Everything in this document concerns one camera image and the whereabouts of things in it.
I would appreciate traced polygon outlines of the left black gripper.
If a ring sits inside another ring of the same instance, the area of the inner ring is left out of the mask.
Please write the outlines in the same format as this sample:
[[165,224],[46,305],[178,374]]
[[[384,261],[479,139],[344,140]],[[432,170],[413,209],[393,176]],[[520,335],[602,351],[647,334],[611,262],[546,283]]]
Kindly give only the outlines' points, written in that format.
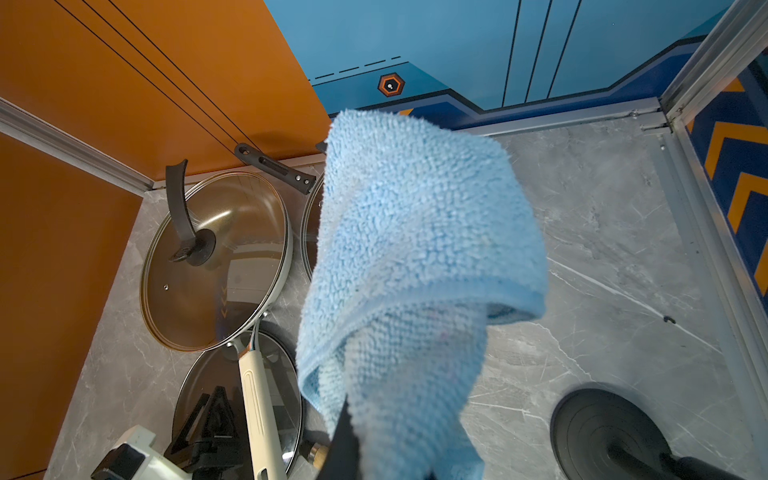
[[223,479],[244,465],[242,441],[223,386],[202,394],[164,457],[192,479]]

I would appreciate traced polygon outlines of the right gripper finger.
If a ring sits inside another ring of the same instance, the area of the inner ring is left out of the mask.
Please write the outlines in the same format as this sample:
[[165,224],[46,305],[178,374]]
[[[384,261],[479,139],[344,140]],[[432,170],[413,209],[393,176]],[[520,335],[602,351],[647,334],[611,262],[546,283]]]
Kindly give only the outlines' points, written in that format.
[[357,480],[360,478],[359,440],[353,431],[348,401],[345,401],[318,480]]

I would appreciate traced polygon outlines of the large glass pot lid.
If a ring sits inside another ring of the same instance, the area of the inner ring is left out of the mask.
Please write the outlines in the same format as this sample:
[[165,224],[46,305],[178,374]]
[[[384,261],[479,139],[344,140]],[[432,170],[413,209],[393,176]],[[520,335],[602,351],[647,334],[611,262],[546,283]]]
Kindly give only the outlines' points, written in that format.
[[263,176],[223,173],[187,189],[186,167],[166,169],[169,213],[146,256],[140,300],[162,345],[197,352],[244,333],[276,301],[293,232],[284,200]]

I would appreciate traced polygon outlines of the light blue microfibre cloth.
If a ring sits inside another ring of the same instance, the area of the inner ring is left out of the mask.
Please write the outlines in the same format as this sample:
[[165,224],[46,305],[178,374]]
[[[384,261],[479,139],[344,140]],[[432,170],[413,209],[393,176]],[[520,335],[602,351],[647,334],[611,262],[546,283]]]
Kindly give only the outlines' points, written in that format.
[[460,416],[488,330],[541,318],[547,292],[543,236],[497,141],[335,117],[298,381],[331,441],[348,401],[359,479],[482,478]]

